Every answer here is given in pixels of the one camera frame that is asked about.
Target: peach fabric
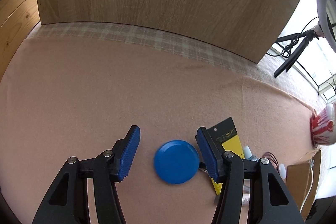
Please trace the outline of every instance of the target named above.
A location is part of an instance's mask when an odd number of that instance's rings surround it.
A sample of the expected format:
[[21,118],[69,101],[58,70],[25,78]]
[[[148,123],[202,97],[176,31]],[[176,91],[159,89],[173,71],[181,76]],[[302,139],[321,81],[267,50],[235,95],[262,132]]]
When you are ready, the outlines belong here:
[[[311,108],[270,85],[203,61],[148,47],[82,37],[26,39],[0,83],[0,185],[31,223],[70,156],[96,157],[141,129],[129,176],[117,184],[128,224],[211,223],[215,193],[197,172],[168,185],[153,168],[161,144],[232,116],[242,145],[292,164],[313,147]],[[96,223],[89,187],[91,223]],[[241,215],[246,223],[247,207]]]

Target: round blue object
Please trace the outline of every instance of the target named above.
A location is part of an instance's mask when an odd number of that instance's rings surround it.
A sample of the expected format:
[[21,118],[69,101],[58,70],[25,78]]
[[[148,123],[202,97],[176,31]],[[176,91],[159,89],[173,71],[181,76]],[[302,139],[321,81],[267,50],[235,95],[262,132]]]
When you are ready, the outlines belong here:
[[189,143],[174,140],[162,145],[155,153],[154,167],[165,182],[180,184],[190,180],[197,172],[200,159]]

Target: white bottle cap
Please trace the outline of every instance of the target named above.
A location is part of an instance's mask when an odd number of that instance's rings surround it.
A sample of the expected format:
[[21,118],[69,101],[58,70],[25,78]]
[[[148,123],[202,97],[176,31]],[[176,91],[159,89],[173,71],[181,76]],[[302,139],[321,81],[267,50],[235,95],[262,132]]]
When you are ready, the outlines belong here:
[[248,145],[243,147],[243,153],[245,159],[249,159],[250,157],[252,157],[252,153]]
[[286,174],[286,167],[284,164],[279,164],[279,174],[282,179],[285,179],[287,174]]

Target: red and white pot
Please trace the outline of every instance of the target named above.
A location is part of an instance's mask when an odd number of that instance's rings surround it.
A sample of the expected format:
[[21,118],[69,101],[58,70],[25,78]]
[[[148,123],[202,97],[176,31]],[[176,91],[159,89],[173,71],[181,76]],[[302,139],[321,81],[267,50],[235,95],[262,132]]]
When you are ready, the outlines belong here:
[[336,102],[328,104],[319,115],[312,114],[310,132],[314,145],[336,143]]

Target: blue lid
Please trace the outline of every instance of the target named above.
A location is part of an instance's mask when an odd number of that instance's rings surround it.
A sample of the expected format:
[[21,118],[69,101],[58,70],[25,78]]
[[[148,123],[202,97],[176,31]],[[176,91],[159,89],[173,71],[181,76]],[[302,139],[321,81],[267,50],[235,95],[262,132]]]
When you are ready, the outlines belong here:
[[180,184],[190,180],[197,172],[200,159],[189,143],[174,140],[162,145],[155,153],[154,167],[165,182]]

